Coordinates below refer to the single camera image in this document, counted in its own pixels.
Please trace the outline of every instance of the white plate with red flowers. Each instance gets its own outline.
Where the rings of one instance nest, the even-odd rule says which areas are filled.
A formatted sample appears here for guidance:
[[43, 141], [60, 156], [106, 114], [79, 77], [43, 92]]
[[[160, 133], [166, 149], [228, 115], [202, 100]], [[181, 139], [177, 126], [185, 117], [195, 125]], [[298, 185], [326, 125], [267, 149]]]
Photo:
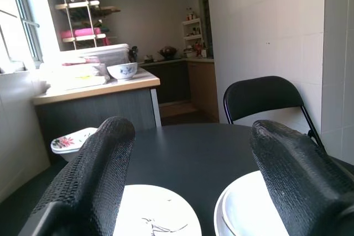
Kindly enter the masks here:
[[64, 135], [54, 139], [50, 147], [56, 154], [65, 154], [79, 151], [84, 142], [90, 135], [95, 134], [97, 128], [89, 127], [80, 131], [76, 131], [69, 135]]

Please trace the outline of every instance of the kitchen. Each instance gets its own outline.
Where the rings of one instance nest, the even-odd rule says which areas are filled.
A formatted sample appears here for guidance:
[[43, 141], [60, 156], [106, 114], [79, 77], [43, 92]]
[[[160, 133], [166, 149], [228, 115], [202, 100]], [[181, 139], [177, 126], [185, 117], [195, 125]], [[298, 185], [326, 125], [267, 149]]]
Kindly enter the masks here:
[[[101, 29], [109, 30], [105, 32], [104, 38], [107, 43], [126, 43], [130, 48], [137, 46], [136, 59], [139, 66], [160, 78], [161, 85], [156, 89], [162, 124], [217, 122], [216, 82], [207, 0], [99, 1], [101, 9], [110, 7], [114, 11], [92, 19], [93, 24], [100, 23]], [[54, 7], [60, 0], [48, 2]], [[58, 34], [63, 29], [70, 29], [67, 15], [63, 10], [55, 8], [51, 9], [51, 15], [60, 50], [72, 50], [73, 44], [62, 42]], [[76, 20], [72, 26], [82, 27], [82, 24]], [[89, 27], [87, 20], [84, 27]], [[75, 43], [78, 49], [93, 46], [92, 40]], [[97, 43], [100, 46], [102, 40], [97, 39]], [[177, 50], [168, 60], [159, 53], [166, 46]], [[186, 48], [197, 48], [198, 51], [187, 50], [189, 53], [186, 58]]]

